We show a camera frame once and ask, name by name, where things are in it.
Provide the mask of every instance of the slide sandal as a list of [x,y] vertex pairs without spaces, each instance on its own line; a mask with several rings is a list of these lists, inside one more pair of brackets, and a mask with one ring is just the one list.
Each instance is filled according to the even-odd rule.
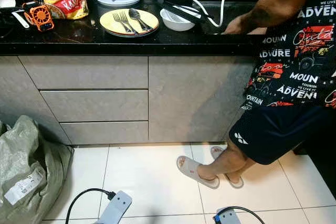
[[[214,146],[210,149],[211,151],[211,156],[214,158],[214,159],[217,159],[220,154],[224,151],[223,148],[219,147],[219,146]],[[240,177],[240,180],[238,183],[232,183],[232,181],[229,179],[229,177],[224,174],[225,177],[227,178],[227,180],[229,181],[230,185],[235,188],[235,189],[240,189],[244,186],[244,181],[242,179],[242,177]]]
[[186,156],[180,156],[176,160],[176,165],[185,176],[192,178],[211,189],[217,189],[219,187],[219,178],[217,176],[213,180],[206,180],[199,177],[197,173],[197,167],[200,165],[199,162]]

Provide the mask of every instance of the navy shorts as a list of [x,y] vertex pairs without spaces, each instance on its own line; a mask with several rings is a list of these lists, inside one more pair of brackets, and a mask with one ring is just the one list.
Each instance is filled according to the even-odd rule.
[[336,110],[322,106],[259,107],[246,111],[229,136],[246,156],[268,165],[305,140],[336,141]]

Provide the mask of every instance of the man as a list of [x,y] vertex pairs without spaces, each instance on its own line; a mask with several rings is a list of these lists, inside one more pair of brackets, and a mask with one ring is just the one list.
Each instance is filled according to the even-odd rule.
[[178,168],[210,188],[222,173],[240,188],[241,174],[255,163],[270,164],[304,140],[331,140],[325,136],[336,126],[334,23],[336,0],[259,0],[235,18],[225,34],[268,28],[241,106],[246,111],[227,149],[212,148],[213,163],[181,156]]

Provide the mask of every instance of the orange fan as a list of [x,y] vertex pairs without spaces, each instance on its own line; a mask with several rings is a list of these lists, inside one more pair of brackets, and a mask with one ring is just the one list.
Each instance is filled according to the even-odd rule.
[[36,25],[39,31],[51,30],[55,26],[45,5],[30,8],[29,13],[25,12],[25,17],[32,25]]

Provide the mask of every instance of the gray sack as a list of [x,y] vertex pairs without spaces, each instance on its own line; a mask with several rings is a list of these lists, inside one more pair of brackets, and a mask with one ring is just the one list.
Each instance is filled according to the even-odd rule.
[[73,149],[45,141],[29,117],[0,122],[0,224],[38,224],[54,205]]

